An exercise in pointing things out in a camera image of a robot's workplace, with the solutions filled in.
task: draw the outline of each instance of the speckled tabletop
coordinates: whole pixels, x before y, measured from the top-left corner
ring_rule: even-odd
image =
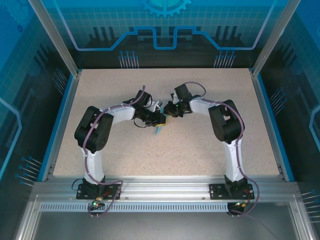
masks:
[[[107,108],[136,96],[142,85],[154,100],[166,105],[174,88],[187,81],[206,87],[206,98],[234,101],[245,123],[242,160],[249,175],[278,175],[266,126],[248,69],[84,69],[70,111],[54,175],[81,176],[84,157],[74,132],[87,107]],[[188,84],[193,95],[202,89]],[[112,126],[103,149],[106,176],[214,176],[224,175],[224,148],[210,118],[187,114],[170,117],[156,136],[155,127],[138,128],[132,120]]]

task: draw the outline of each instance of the glass panel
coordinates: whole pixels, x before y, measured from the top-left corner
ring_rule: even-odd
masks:
[[[79,68],[252,67],[287,0],[45,0]]]
[[[300,2],[261,71],[293,175],[302,193],[312,189],[320,192],[319,9],[320,1]]]
[[[13,239],[70,73],[26,0],[0,1],[0,53],[0,233]]]

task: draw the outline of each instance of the blue frame edge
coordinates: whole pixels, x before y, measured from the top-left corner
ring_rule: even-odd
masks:
[[[43,161],[42,161],[40,172],[39,172],[38,178],[36,180],[37,182],[42,182],[42,179],[43,179],[43,177],[45,175],[47,164],[49,162],[49,156],[50,156],[51,151],[52,151],[52,147],[53,147],[53,144],[54,144],[54,141],[55,141],[55,138],[56,138],[56,134],[57,134],[57,131],[58,131],[58,126],[59,126],[60,121],[61,121],[62,113],[63,113],[63,111],[65,109],[67,97],[68,97],[68,94],[69,94],[69,91],[70,91],[70,87],[71,87],[71,83],[73,82],[73,80],[74,80],[74,77],[73,77],[72,74],[70,74],[70,77],[69,77],[69,80],[68,80],[68,83],[66,85],[66,88],[65,88],[65,91],[64,91],[64,95],[63,95],[63,98],[62,98],[62,101],[61,101],[61,105],[60,105],[58,114],[57,114],[56,119],[55,119],[55,123],[54,123],[54,126],[53,126],[51,137],[50,137],[50,140],[49,140],[49,143],[48,143],[48,147],[46,148],[46,151],[45,151],[45,155],[44,155],[44,158],[43,158]]]
[[[267,110],[269,112],[269,116],[270,116],[270,119],[271,119],[272,127],[274,129],[275,137],[276,137],[276,140],[278,142],[278,146],[280,148],[280,152],[281,152],[283,163],[284,163],[284,167],[285,167],[284,170],[287,173],[289,182],[294,182],[295,178],[294,178],[294,175],[292,173],[291,166],[290,166],[290,163],[289,163],[289,159],[288,159],[288,156],[287,156],[287,153],[286,153],[286,150],[285,150],[285,146],[284,146],[284,143],[282,142],[282,139],[281,139],[281,136],[280,136],[280,132],[279,132],[279,129],[278,129],[278,125],[277,125],[277,122],[276,122],[276,118],[275,118],[275,116],[274,116],[274,114],[272,112],[272,108],[271,108],[271,105],[270,105],[270,102],[269,102],[267,91],[266,91],[266,88],[265,88],[265,85],[263,83],[263,80],[262,80],[262,77],[261,77],[260,73],[257,75],[257,78],[258,78],[258,81],[259,81],[259,85],[261,87],[261,91],[262,91],[263,98],[264,98],[264,101],[265,101],[265,104],[266,104],[266,108],[267,108]]]

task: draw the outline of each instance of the gear graphic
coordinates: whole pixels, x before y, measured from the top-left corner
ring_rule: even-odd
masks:
[[[174,14],[180,14],[181,10],[187,9],[187,4],[191,4],[191,0],[140,0],[144,5],[144,10],[149,10],[150,14],[155,14],[157,17],[168,15],[171,17]]]
[[[10,16],[21,25],[29,15],[28,0],[0,0],[0,7],[6,7]]]

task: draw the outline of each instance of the black mounting plate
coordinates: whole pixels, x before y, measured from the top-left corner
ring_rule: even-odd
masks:
[[[114,199],[114,196],[118,190],[118,188],[120,187],[120,184],[112,184],[112,185],[104,185],[104,193],[109,192],[107,195],[103,196],[103,200],[112,200]],[[76,193],[76,199],[78,200],[95,200],[98,196],[98,194],[89,194],[86,186],[81,183],[78,186],[77,189],[77,193]],[[120,192],[118,194],[118,196],[115,198],[116,200],[120,199]]]
[[[252,190],[252,193],[250,193],[250,200],[255,199],[255,193],[253,192],[252,184],[247,184],[246,188],[247,190]],[[225,184],[209,184],[209,193],[210,193],[210,199],[211,200],[247,200],[248,196],[242,192],[243,194],[238,194],[235,197],[231,197],[226,190]]]

